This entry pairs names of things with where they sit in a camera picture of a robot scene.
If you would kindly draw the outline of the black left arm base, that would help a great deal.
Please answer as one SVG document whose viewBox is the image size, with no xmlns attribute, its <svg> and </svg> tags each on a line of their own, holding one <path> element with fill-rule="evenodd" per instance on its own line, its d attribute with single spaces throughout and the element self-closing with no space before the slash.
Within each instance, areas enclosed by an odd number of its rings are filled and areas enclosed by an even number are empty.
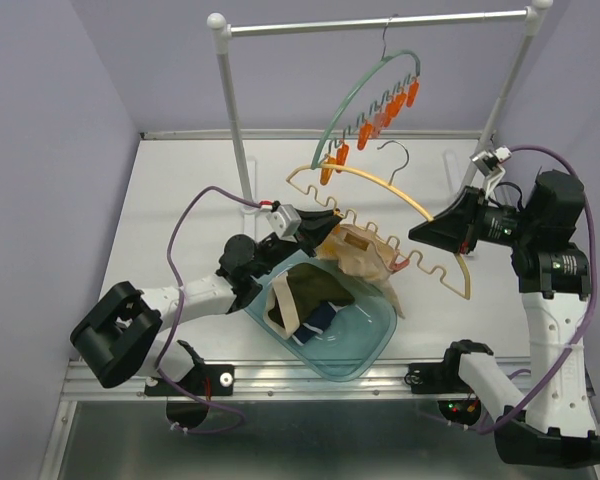
<svg viewBox="0 0 600 480">
<path fill-rule="evenodd" d="M 199 364 L 177 388 L 161 377 L 149 378 L 143 394 L 165 400 L 165 415 L 174 430 L 184 433 L 223 430 L 225 420 L 238 419 L 220 400 L 233 395 L 235 366 L 233 364 Z"/>
</svg>

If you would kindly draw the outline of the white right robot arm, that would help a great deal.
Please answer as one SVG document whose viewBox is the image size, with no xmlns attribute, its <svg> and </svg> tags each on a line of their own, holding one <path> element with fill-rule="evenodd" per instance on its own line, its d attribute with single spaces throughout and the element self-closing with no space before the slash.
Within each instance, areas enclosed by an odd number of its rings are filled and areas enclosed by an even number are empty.
<svg viewBox="0 0 600 480">
<path fill-rule="evenodd" d="M 491 206 L 485 190 L 466 187 L 450 207 L 409 232 L 413 241 L 454 254 L 469 253 L 480 241 L 511 250 L 538 393 L 526 400 L 493 351 L 471 340 L 453 342 L 439 363 L 410 364 L 404 377 L 415 394 L 474 393 L 493 419 L 496 450 L 508 464 L 600 464 L 583 343 L 574 337 L 593 301 L 592 266 L 571 240 L 585 203 L 580 180 L 552 170 L 536 177 L 522 209 Z"/>
</svg>

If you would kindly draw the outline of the green clip hanger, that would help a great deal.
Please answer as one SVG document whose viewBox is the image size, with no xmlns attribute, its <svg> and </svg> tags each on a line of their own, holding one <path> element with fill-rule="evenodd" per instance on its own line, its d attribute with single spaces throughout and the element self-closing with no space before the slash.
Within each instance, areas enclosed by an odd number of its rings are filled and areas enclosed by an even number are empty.
<svg viewBox="0 0 600 480">
<path fill-rule="evenodd" d="M 336 108 L 315 147 L 311 169 L 316 170 L 330 162 L 345 164 L 351 148 L 364 150 L 370 140 L 388 129 L 402 110 L 413 106 L 420 87 L 422 62 L 411 49 L 388 49 L 387 31 L 398 19 L 397 15 L 392 15 L 385 22 L 380 59 L 361 75 Z M 410 65 L 403 76 L 376 95 L 368 105 L 362 105 L 359 96 L 368 89 L 372 79 L 390 64 L 404 60 Z"/>
</svg>

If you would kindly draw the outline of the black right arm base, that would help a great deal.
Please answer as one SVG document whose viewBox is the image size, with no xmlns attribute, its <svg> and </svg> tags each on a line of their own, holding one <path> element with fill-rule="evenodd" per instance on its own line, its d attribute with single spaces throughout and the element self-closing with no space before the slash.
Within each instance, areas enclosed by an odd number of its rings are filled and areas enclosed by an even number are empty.
<svg viewBox="0 0 600 480">
<path fill-rule="evenodd" d="M 457 373 L 448 372 L 442 362 L 410 363 L 404 382 L 415 395 L 455 394 L 454 398 L 437 402 L 440 414 L 447 421 L 476 427 L 482 417 L 482 404 L 473 390 Z"/>
</svg>

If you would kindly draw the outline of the olive green underwear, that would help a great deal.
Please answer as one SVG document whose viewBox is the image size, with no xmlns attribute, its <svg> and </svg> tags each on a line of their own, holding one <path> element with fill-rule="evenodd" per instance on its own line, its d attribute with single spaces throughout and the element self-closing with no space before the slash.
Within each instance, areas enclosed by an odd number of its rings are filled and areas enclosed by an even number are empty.
<svg viewBox="0 0 600 480">
<path fill-rule="evenodd" d="M 322 302 L 344 309 L 353 305 L 355 298 L 332 274 L 300 263 L 270 282 L 263 320 L 280 338 L 293 340 L 293 333 Z"/>
</svg>

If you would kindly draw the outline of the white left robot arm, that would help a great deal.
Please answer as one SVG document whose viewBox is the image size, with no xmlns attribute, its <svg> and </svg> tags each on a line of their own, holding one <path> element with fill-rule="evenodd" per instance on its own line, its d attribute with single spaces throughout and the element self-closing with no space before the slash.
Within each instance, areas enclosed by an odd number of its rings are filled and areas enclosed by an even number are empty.
<svg viewBox="0 0 600 480">
<path fill-rule="evenodd" d="M 298 251 L 314 255 L 341 217 L 333 210 L 302 211 L 290 205 L 269 208 L 272 231 L 260 241 L 245 234 L 230 237 L 219 267 L 198 280 L 175 277 L 170 287 L 138 289 L 128 281 L 111 287 L 70 335 L 104 388 L 134 376 L 166 375 L 179 393 L 195 392 L 203 371 L 191 349 L 174 340 L 182 322 L 245 309 L 259 295 L 259 278 Z"/>
</svg>

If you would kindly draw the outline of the beige underwear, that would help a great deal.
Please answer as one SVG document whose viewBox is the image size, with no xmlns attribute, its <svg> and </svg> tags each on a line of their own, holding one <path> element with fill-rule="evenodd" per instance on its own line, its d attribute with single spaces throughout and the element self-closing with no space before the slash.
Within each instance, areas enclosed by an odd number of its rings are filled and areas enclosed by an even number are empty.
<svg viewBox="0 0 600 480">
<path fill-rule="evenodd" d="M 377 288 L 397 316 L 404 317 L 390 277 L 406 268 L 410 261 L 395 247 L 381 241 L 374 232 L 353 224 L 340 224 L 316 249 L 316 256 L 321 260 L 335 261 L 344 274 Z"/>
</svg>

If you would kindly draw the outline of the navy blue underwear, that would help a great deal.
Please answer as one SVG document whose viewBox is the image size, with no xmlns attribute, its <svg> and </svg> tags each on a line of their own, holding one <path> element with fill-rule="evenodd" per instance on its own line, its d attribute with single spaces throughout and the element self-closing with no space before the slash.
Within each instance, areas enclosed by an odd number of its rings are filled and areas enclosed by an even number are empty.
<svg viewBox="0 0 600 480">
<path fill-rule="evenodd" d="M 329 302 L 322 302 L 310 315 L 303 321 L 299 328 L 293 333 L 293 341 L 303 346 L 316 335 L 322 335 L 331 326 L 337 313 L 342 307 Z"/>
</svg>

